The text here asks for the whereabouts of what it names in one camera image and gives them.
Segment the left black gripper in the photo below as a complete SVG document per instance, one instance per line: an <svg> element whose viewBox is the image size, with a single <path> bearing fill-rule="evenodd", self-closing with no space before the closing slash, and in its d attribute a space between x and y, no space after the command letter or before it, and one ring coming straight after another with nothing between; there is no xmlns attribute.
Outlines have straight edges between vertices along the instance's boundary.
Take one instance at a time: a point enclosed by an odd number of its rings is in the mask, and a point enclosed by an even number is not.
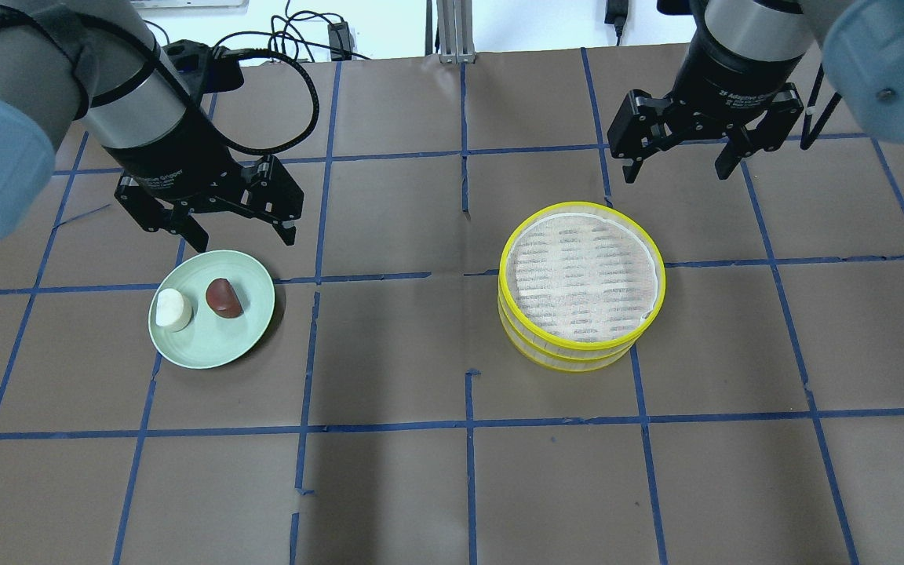
<svg viewBox="0 0 904 565"><path fill-rule="evenodd" d="M205 253L209 235L191 211L233 212L269 223L286 246L297 242L295 222L304 214L297 180L275 156L241 166L208 118L183 117L154 142L115 150L115 161L130 179L115 199L144 231L165 230Z"/></svg>

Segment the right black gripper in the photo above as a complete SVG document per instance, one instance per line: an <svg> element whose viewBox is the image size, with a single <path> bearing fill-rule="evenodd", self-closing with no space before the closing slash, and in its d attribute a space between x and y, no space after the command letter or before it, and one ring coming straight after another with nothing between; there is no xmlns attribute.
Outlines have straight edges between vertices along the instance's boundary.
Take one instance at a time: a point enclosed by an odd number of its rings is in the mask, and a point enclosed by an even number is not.
<svg viewBox="0 0 904 565"><path fill-rule="evenodd" d="M755 46L726 46L708 24L698 25L671 92L661 99L641 89L625 95L607 144L634 183L643 162L688 140L727 138L715 160L726 180L743 159L776 151L804 113L789 82L790 57L756 55Z"/></svg>

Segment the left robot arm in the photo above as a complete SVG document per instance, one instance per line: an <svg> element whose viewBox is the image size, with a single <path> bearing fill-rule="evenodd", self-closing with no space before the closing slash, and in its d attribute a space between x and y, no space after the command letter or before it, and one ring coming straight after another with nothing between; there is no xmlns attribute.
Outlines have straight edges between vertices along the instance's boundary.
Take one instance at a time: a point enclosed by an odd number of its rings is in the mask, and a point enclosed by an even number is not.
<svg viewBox="0 0 904 565"><path fill-rule="evenodd" d="M205 94L242 86L244 60L280 60L304 79L312 115L292 140L248 148L202 110ZM162 46L129 1L0 1L0 240L82 122L122 168L115 200L144 231L204 253L209 236L196 216L225 212L270 224L292 246L304 192L279 153L311 136L319 111L311 75L281 53Z"/></svg>

